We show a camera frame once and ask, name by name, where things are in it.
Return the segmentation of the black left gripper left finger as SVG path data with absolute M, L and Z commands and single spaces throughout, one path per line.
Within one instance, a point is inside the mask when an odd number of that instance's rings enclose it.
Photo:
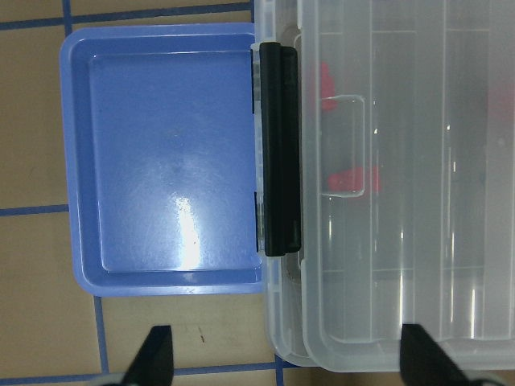
M 171 326 L 153 326 L 123 376 L 122 384 L 172 385 L 173 378 Z

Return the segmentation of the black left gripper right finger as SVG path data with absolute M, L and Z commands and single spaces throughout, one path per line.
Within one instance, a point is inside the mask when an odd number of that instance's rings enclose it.
M 419 324 L 404 323 L 399 347 L 404 385 L 482 385 L 471 380 Z

